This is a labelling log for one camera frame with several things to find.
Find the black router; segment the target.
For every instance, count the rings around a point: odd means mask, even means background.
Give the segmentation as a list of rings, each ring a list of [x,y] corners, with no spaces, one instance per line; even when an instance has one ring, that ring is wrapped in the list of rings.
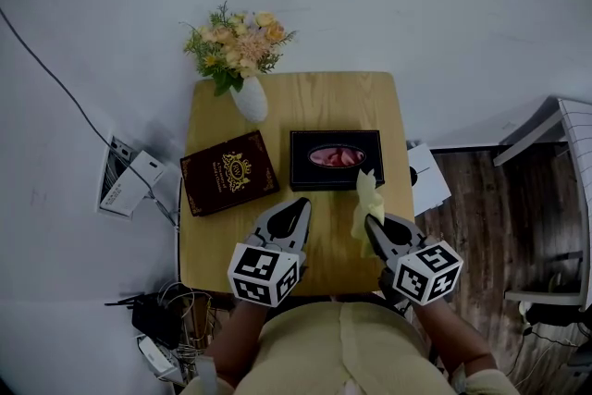
[[[131,310],[131,324],[142,334],[169,350],[179,346],[181,337],[181,314],[169,302],[179,292],[165,297],[158,293],[141,293],[117,302],[106,302],[106,307],[125,306]]]

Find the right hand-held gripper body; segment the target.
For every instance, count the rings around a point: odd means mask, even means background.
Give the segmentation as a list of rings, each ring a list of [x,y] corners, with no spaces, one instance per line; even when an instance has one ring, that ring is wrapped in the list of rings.
[[[379,282],[425,306],[454,290],[462,268],[463,259],[445,241],[439,241],[390,258]]]

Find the maroon book with gold print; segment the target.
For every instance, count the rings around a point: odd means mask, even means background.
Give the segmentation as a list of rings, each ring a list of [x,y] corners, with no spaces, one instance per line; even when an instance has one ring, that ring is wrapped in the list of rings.
[[[279,191],[263,136],[256,130],[180,160],[193,216],[208,216]]]

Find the white wiring box cover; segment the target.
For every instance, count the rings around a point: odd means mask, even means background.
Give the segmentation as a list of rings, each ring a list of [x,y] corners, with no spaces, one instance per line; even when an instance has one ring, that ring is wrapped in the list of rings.
[[[165,172],[164,165],[141,151],[102,200],[104,209],[131,219],[134,210]]]

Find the white textured vase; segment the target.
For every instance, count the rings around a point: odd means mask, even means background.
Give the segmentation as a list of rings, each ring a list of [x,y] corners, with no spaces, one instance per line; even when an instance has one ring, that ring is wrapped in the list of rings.
[[[230,87],[235,106],[246,120],[252,123],[263,122],[268,114],[268,102],[263,86],[258,78],[244,79],[239,91]]]

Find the black tissue box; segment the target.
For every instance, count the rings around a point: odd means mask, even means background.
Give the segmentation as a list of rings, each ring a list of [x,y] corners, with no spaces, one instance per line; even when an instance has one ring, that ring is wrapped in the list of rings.
[[[290,187],[293,191],[351,191],[360,172],[385,184],[377,130],[293,130]]]

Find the person's right forearm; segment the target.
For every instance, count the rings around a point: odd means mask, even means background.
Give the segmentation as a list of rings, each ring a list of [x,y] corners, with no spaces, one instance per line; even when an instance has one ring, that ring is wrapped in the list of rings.
[[[450,376],[459,368],[467,376],[498,368],[484,337],[444,299],[412,307]]]

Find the person's pale yellow top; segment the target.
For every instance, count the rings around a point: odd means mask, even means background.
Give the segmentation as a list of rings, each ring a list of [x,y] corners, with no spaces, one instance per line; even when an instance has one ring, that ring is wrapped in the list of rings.
[[[452,376],[430,362],[417,330],[374,302],[321,301],[267,313],[236,388],[213,359],[179,395],[519,395],[497,369]]]

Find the peach and yellow flower bouquet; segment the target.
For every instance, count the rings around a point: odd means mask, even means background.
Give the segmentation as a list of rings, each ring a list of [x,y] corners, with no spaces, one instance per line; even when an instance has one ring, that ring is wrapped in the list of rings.
[[[207,24],[189,29],[183,53],[214,82],[215,96],[238,93],[250,77],[272,71],[296,36],[271,12],[232,12],[227,3],[209,13]]]

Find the black bag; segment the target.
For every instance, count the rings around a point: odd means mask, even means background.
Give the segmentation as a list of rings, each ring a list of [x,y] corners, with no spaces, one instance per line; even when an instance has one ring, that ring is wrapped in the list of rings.
[[[582,312],[578,306],[550,305],[520,302],[519,312],[531,326],[544,324],[555,327],[568,327],[583,324],[592,330],[592,306]]]

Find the pale yellow cloth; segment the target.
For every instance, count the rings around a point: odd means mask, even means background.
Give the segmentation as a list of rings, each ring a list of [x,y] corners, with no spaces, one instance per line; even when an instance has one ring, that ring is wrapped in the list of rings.
[[[376,178],[373,169],[369,173],[359,170],[356,180],[356,192],[358,204],[353,211],[351,236],[361,243],[360,256],[369,258],[375,252],[364,227],[365,218],[373,216],[380,224],[383,224],[385,220],[384,199],[376,191]]]

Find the open wall wiring box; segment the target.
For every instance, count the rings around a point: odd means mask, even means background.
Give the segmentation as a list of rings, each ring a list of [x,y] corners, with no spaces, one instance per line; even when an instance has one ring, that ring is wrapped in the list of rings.
[[[105,214],[106,216],[120,216],[125,218],[125,216],[121,214],[104,209],[102,207],[102,200],[107,196],[111,188],[115,185],[117,179],[123,174],[139,153],[115,135],[111,136],[110,141],[111,144],[110,148],[107,150],[103,175],[100,181],[96,210],[98,213]]]

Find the person's left forearm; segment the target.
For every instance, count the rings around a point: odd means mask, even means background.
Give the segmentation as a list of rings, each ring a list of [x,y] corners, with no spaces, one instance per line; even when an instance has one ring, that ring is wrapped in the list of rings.
[[[249,372],[269,308],[241,301],[213,338],[204,355],[213,359],[216,373],[236,388]]]

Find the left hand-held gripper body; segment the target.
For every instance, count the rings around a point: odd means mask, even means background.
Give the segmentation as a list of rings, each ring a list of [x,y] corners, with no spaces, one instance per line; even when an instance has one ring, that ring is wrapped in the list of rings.
[[[258,228],[238,243],[228,267],[234,296],[266,307],[278,307],[301,280],[306,255],[295,246],[284,250],[266,240]]]

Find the white modem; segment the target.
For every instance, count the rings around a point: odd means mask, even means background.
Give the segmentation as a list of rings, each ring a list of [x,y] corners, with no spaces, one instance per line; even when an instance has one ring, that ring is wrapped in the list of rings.
[[[163,352],[149,336],[143,334],[138,336],[137,347],[157,378],[170,380],[179,378],[179,367],[174,364],[172,356]]]

